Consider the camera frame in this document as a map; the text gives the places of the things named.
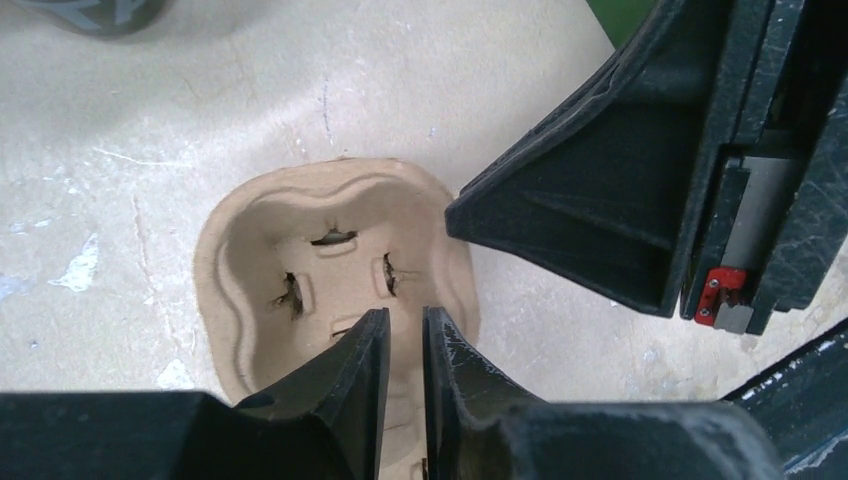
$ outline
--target beige container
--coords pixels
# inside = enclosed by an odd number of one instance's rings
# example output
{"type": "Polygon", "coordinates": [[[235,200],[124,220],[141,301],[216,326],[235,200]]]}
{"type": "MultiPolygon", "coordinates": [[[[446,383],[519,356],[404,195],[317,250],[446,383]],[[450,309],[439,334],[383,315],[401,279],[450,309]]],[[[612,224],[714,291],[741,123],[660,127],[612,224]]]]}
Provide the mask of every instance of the beige container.
{"type": "Polygon", "coordinates": [[[445,233],[451,200],[438,180],[394,159],[282,169],[228,195],[200,234],[194,279],[230,400],[314,358],[369,309],[388,307],[381,476],[419,477],[422,309],[444,306],[472,342],[480,326],[468,245],[445,233]]]}

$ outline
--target gray cup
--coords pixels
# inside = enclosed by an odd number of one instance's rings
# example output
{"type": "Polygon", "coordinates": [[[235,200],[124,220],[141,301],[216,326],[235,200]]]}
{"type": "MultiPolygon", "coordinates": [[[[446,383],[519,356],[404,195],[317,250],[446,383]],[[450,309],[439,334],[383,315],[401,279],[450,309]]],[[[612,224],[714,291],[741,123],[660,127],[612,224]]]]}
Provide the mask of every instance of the gray cup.
{"type": "Polygon", "coordinates": [[[85,35],[126,35],[150,24],[168,0],[12,0],[85,35]]]}

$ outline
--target white surface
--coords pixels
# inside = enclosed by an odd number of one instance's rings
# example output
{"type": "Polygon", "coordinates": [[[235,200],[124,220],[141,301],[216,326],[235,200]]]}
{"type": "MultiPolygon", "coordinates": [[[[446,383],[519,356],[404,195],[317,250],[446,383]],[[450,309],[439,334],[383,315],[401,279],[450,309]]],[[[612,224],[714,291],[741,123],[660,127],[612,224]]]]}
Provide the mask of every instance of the white surface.
{"type": "MultiPolygon", "coordinates": [[[[611,51],[583,0],[176,0],[112,41],[0,3],[0,390],[220,393],[191,259],[226,193],[340,155],[458,190],[611,51]]],[[[549,399],[715,398],[848,314],[844,256],[753,338],[472,254],[479,348],[549,399]]]]}

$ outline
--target red plastic piece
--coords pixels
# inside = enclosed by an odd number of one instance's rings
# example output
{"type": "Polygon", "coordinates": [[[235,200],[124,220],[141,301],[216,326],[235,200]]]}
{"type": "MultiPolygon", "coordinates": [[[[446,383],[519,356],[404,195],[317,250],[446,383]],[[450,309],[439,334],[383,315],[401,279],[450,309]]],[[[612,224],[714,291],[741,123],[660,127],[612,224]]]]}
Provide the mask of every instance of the red plastic piece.
{"type": "Polygon", "coordinates": [[[698,302],[698,311],[695,312],[695,321],[701,325],[712,327],[715,324],[713,306],[718,291],[722,288],[739,290],[745,284],[747,276],[748,272],[736,268],[719,267],[710,270],[707,274],[707,281],[704,282],[704,289],[701,291],[701,300],[698,302]],[[702,315],[702,312],[709,312],[709,314],[702,315]]]}

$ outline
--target green surface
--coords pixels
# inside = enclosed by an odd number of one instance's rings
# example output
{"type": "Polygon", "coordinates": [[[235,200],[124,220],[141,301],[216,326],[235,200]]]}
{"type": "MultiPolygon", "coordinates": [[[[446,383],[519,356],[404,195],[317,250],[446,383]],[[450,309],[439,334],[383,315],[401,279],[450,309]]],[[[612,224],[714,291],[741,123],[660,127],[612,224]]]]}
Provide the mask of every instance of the green surface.
{"type": "Polygon", "coordinates": [[[587,0],[615,48],[620,48],[639,28],[654,0],[587,0]]]}

